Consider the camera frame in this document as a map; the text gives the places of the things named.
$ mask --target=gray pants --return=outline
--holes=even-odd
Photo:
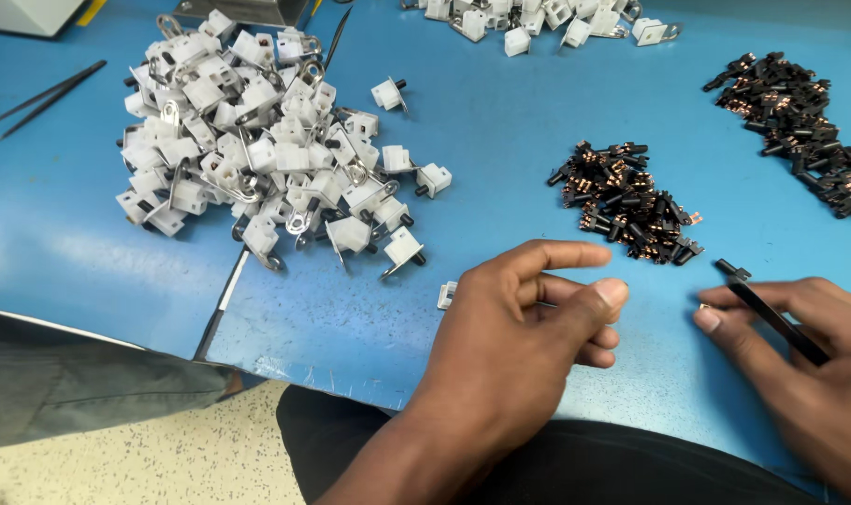
[[[105,342],[0,339],[0,446],[206,407],[231,371]]]

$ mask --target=white machine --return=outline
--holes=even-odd
[[[0,30],[54,37],[85,0],[0,0]]]

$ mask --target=speckled floor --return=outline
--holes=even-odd
[[[0,448],[0,505],[303,504],[275,422],[285,383],[203,410]]]

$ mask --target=pile of white plastic switches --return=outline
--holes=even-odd
[[[663,23],[641,18],[643,7],[637,0],[400,0],[404,9],[425,9],[425,17],[447,22],[473,42],[482,40],[487,29],[502,29],[507,56],[529,52],[532,37],[541,34],[544,24],[563,30],[559,48],[577,48],[589,36],[626,39],[633,35],[638,46],[674,40],[681,23]],[[633,23],[631,30],[620,20]]]
[[[376,253],[388,236],[392,266],[382,278],[410,260],[425,263],[408,207],[394,198],[398,176],[415,176],[417,196],[434,198],[451,173],[417,166],[401,145],[384,146],[378,164],[371,141],[379,118],[334,106],[319,40],[294,29],[275,40],[236,36],[236,23],[219,11],[197,31],[166,14],[158,26],[166,40],[151,44],[125,81],[136,91],[127,110],[144,119],[122,139],[132,177],[117,202],[131,223],[173,236],[188,214],[226,204],[237,218],[232,238],[270,270],[285,268],[274,252],[280,226],[297,250],[329,240],[342,265],[342,252]],[[406,110],[405,84],[378,85],[376,103]]]

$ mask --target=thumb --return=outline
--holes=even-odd
[[[547,324],[572,344],[575,352],[594,336],[628,300],[628,285],[619,279],[601,279],[556,306]]]
[[[810,400],[814,379],[790,366],[756,331],[738,317],[702,308],[694,323],[746,375],[759,395],[775,411],[793,412]]]

